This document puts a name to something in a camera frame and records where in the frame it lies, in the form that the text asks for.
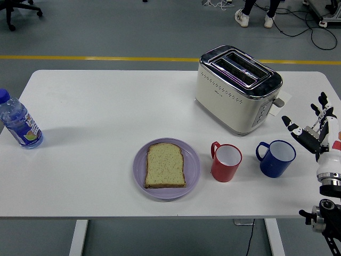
chair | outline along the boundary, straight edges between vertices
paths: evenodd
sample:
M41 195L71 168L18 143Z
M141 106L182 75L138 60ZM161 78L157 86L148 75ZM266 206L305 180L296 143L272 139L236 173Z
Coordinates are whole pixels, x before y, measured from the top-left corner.
M35 6L30 6L33 4L33 0L28 0L27 4L21 4L24 0L3 0L0 1L0 11L6 9L6 17L7 17L7 24L9 26L10 31L15 31L15 26L11 24L11 13L14 11L13 8L21 8L21 9L29 9L29 10L36 10L37 15L39 17L43 16L43 13L40 8Z

gray floor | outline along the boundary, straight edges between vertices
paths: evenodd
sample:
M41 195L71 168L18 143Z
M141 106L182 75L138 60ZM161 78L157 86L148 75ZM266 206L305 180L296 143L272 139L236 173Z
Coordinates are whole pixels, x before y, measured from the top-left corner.
M234 6L226 11L201 6L201 0L35 0L35 4L43 17L38 18L35 11L16 10L12 14L15 32L8 30L5 11L0 16L0 86L16 97L40 69L197 70L198 63L25 60L8 55L199 58L224 44L268 60L267 65L278 71L320 71L341 95L341 65L316 62L340 61L339 45L324 51L314 46L310 31L287 37L275 27L265 29L265 12L256 7L249 27L240 28L233 16L243 7L241 0L233 0ZM257 4L266 6L269 1ZM286 0L280 7L309 10L301 0ZM277 14L275 21L286 34L306 29L305 22L291 14ZM317 26L315 21L309 24ZM341 41L339 25L329 24L328 29ZM322 29L314 29L313 39L322 48L335 44ZM315 62L277 64L275 60ZM280 219L278 224L286 255L331 255L324 238L311 232L303 218ZM0 255L68 255L74 226L73 220L0 220ZM160 251L162 255L245 255L250 232L250 227L236 227L232 220L93 220L84 255L157 255ZM263 220L256 221L249 255L271 255Z

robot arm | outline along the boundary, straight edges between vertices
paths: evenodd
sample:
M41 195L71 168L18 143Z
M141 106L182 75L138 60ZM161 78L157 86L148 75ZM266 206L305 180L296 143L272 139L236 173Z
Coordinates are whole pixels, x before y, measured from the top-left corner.
M282 116L285 126L293 138L309 152L315 154L319 163L316 176L320 186L320 194L341 198L341 133L337 117L333 114L334 108L324 92L319 96L322 109L311 104L318 121L313 127L305 129L293 123L289 117ZM319 206L314 206L312 213L300 210L300 215L306 218L306 224L313 230L322 233L333 255L341 256L334 238L341 241L341 206L331 200L323 199Z
M312 128L305 129L294 124L289 117L282 116L282 120L291 135L309 152L315 154L319 168L316 176L319 182L320 194L341 198L341 133L337 117L333 114L334 108L324 92L319 96L322 110L314 104L312 109L318 121Z

yellow floor line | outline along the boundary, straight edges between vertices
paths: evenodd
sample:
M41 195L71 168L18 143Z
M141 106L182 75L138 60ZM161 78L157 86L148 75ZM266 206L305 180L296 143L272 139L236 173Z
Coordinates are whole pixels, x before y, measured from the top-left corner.
M157 57L96 57L96 56L48 56L48 55L0 55L2 60L106 60L106 61L164 61L164 62L198 62L198 58L157 58ZM303 65L341 65L341 61L319 60L259 60L273 64Z

water bottle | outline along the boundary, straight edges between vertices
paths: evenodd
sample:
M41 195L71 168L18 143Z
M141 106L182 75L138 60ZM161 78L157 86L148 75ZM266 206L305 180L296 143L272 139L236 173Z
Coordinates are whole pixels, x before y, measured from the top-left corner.
M26 107L6 89L0 89L0 120L24 148L31 149L43 141L43 133Z

